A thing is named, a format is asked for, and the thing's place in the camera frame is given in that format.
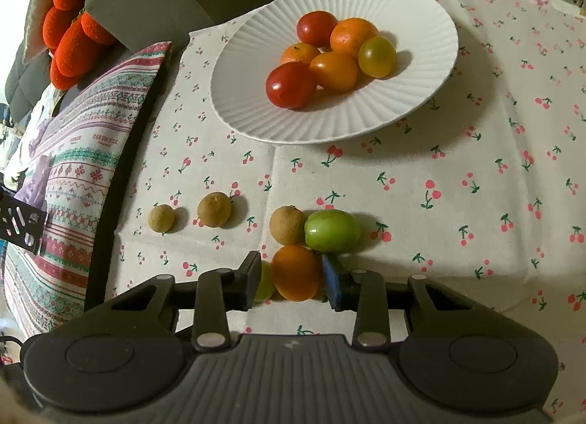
ribbed plate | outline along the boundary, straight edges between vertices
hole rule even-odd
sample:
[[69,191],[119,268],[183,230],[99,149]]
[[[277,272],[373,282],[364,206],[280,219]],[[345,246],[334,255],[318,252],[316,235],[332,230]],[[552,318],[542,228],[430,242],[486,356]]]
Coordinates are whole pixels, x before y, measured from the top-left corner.
[[[275,107],[265,80],[286,47],[299,42],[305,13],[368,19],[395,44],[398,74],[345,95],[316,95],[304,110]],[[434,0],[275,0],[231,37],[212,73],[211,99],[232,130],[277,144],[325,143],[376,130],[425,103],[448,78],[458,53],[449,14]]]

green tomato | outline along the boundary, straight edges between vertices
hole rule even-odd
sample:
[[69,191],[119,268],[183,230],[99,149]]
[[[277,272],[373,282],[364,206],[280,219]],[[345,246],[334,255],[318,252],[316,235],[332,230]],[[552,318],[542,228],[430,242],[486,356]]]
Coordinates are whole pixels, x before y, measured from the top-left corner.
[[358,221],[344,211],[318,211],[305,222],[305,243],[318,252],[344,252],[353,248],[359,239]]
[[372,37],[360,47],[358,65],[366,75],[382,79],[397,68],[397,51],[384,37]]
[[254,301],[265,301],[272,297],[275,293],[275,286],[271,278],[271,265],[263,260],[263,268],[261,271],[259,288],[257,288]]

red plush toy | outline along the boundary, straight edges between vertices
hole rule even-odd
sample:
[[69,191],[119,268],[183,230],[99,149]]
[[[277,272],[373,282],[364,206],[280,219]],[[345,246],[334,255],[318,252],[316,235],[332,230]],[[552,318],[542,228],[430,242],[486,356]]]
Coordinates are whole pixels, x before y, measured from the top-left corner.
[[105,48],[116,42],[92,16],[83,12],[85,0],[53,0],[43,22],[43,40],[54,52],[51,81],[67,90],[90,72]]

gray gripper base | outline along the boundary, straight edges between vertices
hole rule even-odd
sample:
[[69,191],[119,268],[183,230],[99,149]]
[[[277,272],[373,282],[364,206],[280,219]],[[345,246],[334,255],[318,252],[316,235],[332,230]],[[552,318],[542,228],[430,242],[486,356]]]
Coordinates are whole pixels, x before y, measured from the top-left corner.
[[473,417],[439,408],[412,393],[389,359],[355,351],[342,335],[243,335],[229,351],[199,356],[176,388],[140,409],[107,416],[43,413],[59,424],[551,422],[537,409]]

tablecloth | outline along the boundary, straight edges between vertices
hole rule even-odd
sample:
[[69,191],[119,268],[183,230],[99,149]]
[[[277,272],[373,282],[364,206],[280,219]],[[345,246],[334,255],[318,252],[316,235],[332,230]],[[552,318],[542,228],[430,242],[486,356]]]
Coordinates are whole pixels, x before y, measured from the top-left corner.
[[[543,334],[560,359],[546,411],[586,410],[585,19],[550,0],[436,1],[459,35],[449,80],[408,117],[335,144],[275,147],[227,129],[210,75],[251,14],[192,33],[132,172],[108,294],[162,272],[184,281],[236,268],[249,250],[270,260],[268,219],[282,205],[343,209],[363,228],[346,267],[425,272]],[[212,191],[233,202],[222,229],[197,218]],[[147,214],[163,203],[179,223],[161,235]],[[229,319],[241,332],[351,336],[354,314],[270,300]],[[390,320],[404,338],[402,315]]]

